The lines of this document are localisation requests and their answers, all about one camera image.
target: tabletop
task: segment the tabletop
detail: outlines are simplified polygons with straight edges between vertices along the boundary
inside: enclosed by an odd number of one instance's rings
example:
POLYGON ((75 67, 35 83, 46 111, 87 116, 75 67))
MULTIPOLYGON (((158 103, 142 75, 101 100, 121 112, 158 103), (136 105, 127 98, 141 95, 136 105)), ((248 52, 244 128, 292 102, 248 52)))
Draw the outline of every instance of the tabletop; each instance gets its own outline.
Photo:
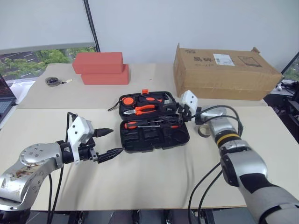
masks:
MULTIPOLYGON (((130 64, 128 85, 84 85, 81 75, 75 74, 71 64, 49 64, 18 108, 110 108, 120 96, 138 93, 142 89, 169 91, 178 100, 172 67, 172 64, 130 64), (73 81, 49 87, 45 83, 47 77, 73 81)), ((199 104, 267 106, 264 100, 200 99, 199 104)))
MULTIPOLYGON (((242 138, 265 160, 269 181, 298 198, 299 145, 295 139, 270 107, 235 109, 244 125, 242 138)), ((63 140, 68 111, 91 120, 94 128, 114 129, 113 133, 95 139, 96 151, 102 154, 121 146, 121 118, 117 110, 18 109, 0 131, 0 173, 15 163, 25 147, 63 140)), ((200 137, 193 122, 186 125, 190 141, 185 146, 147 153, 124 151, 101 164, 82 161, 79 165, 65 165, 57 210, 187 208, 193 187, 219 162, 220 156, 212 138, 200 137)), ((199 187, 192 207, 198 206, 205 188, 215 176, 216 173, 199 187)), ((56 192, 58 170, 52 173, 52 178, 53 192, 56 192)), ((49 180, 46 178, 32 209, 47 210, 48 197, 49 180)), ((203 203, 204 208, 238 206, 245 206, 241 193, 226 184, 222 176, 203 203)))

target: pliers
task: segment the pliers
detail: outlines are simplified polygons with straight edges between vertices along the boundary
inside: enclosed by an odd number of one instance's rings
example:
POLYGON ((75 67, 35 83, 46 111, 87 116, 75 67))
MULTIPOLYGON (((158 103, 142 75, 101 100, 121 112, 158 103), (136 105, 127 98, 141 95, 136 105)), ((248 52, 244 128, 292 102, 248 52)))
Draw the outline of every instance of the pliers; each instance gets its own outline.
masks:
POLYGON ((134 113, 135 115, 142 115, 144 113, 151 113, 151 112, 155 112, 156 110, 152 110, 152 111, 143 111, 143 110, 154 109, 155 107, 156 106, 153 104, 135 107, 133 110, 125 111, 124 114, 130 115, 134 113))

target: orange pliers handle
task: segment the orange pliers handle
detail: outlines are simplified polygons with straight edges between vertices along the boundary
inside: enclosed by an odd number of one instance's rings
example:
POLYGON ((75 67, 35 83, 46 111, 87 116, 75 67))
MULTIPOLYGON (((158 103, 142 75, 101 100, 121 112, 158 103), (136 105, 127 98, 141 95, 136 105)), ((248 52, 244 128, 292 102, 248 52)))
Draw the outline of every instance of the orange pliers handle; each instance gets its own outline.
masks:
POLYGON ((151 112, 154 112, 156 110, 153 110, 153 111, 143 111, 143 110, 147 110, 147 109, 154 109, 156 106, 153 105, 153 104, 150 104, 150 105, 145 105, 145 106, 138 106, 138 107, 135 107, 134 110, 135 110, 135 115, 142 115, 144 113, 151 113, 151 112))

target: white wall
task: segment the white wall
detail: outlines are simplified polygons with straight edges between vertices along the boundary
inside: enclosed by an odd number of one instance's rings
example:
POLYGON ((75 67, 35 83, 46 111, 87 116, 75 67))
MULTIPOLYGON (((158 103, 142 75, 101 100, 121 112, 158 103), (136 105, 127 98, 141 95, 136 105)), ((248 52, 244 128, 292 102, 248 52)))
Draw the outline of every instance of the white wall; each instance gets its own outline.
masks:
POLYGON ((172 63, 185 48, 251 50, 281 71, 299 51, 299 0, 89 0, 102 52, 172 63))
POLYGON ((0 0, 0 54, 94 46, 82 0, 0 0))

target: black cable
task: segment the black cable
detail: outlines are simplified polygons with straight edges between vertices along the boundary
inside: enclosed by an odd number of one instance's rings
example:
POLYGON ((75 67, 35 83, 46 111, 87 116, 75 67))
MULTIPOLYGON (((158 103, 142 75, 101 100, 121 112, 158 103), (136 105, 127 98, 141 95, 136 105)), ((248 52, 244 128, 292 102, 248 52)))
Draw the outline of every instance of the black cable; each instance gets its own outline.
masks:
POLYGON ((97 38, 97 34, 95 32, 95 29, 94 29, 92 13, 90 12, 88 0, 83 0, 83 2, 84 2, 84 6, 85 6, 86 15, 87 15, 87 18, 88 18, 90 30, 92 32, 93 39, 94 39, 94 42, 95 42, 95 49, 96 49, 97 52, 101 52, 99 42, 98 42, 98 38, 97 38))
POLYGON ((285 86, 285 90, 287 90, 290 94, 294 95, 295 92, 291 92, 293 90, 289 89, 288 87, 285 86))
POLYGON ((108 111, 114 110, 119 103, 120 103, 120 101, 117 101, 117 103, 113 107, 109 108, 108 111))
POLYGON ((222 174, 222 171, 219 172, 219 174, 212 180, 212 182, 210 183, 210 185, 207 187, 206 191, 204 192, 203 196, 201 197, 201 200, 200 200, 200 203, 199 203, 199 206, 198 206, 198 210, 197 210, 197 219, 198 219, 198 223, 200 224, 200 210, 201 210, 201 206, 202 206, 202 203, 205 199, 205 196, 206 194, 208 193, 209 189, 211 188, 211 186, 216 182, 216 180, 221 176, 222 174))
POLYGON ((203 113, 205 113, 205 112, 207 112, 207 111, 210 111, 210 110, 215 109, 215 108, 220 108, 220 107, 224 107, 224 108, 228 108, 228 109, 232 110, 232 111, 235 113, 236 118, 237 118, 237 119, 240 119, 240 117, 239 117, 237 111, 236 111, 233 107, 231 107, 231 106, 227 106, 227 105, 216 105, 216 106, 211 106, 211 107, 209 107, 209 108, 206 108, 206 109, 202 110, 201 112, 198 112, 198 113, 194 114, 194 115, 191 116, 190 118, 191 118, 191 119, 192 119, 192 118, 195 118, 196 116, 199 116, 199 115, 201 115, 201 114, 203 114, 203 113))
MULTIPOLYGON (((70 116, 76 116, 76 115, 73 114, 73 113, 71 113, 71 112, 67 112, 67 115, 66 115, 65 142, 67 142, 67 140, 68 140, 67 130, 69 129, 69 126, 70 126, 70 116)), ((59 195, 59 191, 60 191, 60 186, 61 186, 61 182, 62 182, 63 173, 64 173, 64 167, 62 167, 60 169, 59 182, 58 182, 58 186, 57 186, 57 190, 56 190, 56 194, 55 194, 55 199, 54 199, 54 203, 53 203, 53 208, 52 208, 52 212, 51 212, 51 216, 50 216, 50 220, 49 220, 48 224, 52 223, 52 219, 53 219, 53 216, 54 216, 54 211, 55 211, 55 208, 56 208, 56 204, 57 204, 57 200, 58 200, 58 195, 59 195)))
POLYGON ((207 120, 205 120, 204 123, 210 121, 210 120, 213 120, 213 119, 216 119, 216 118, 232 118, 232 119, 235 119, 237 122, 238 122, 238 135, 241 137, 242 136, 242 133, 243 133, 243 125, 241 123, 241 121, 238 119, 238 118, 235 118, 233 116, 229 116, 229 115, 220 115, 220 116, 215 116, 215 117, 211 117, 207 120))
POLYGON ((50 181, 50 195, 49 195, 49 205, 48 205, 48 218, 47 218, 47 224, 49 223, 50 220, 50 214, 51 214, 51 201, 52 201, 52 177, 51 174, 49 174, 49 181, 50 181))
POLYGON ((62 182, 63 173, 64 173, 64 168, 62 167, 60 169, 60 177, 59 177, 59 182, 58 182, 58 186, 57 186, 57 191, 56 191, 56 195, 55 195, 55 199, 54 199, 54 203, 53 203, 53 208, 52 208, 49 224, 52 223, 52 219, 53 219, 53 216, 54 216, 54 211, 55 211, 57 200, 58 200, 58 195, 59 195, 59 191, 60 191, 60 186, 61 186, 61 182, 62 182))
POLYGON ((217 168, 220 166, 220 163, 218 163, 216 166, 214 166, 199 182, 198 184, 196 184, 196 186, 194 187, 190 198, 189 198, 189 204, 188 204, 188 220, 189 220, 189 224, 192 224, 191 221, 191 201, 194 195, 194 192, 196 191, 196 189, 199 187, 199 185, 217 168))

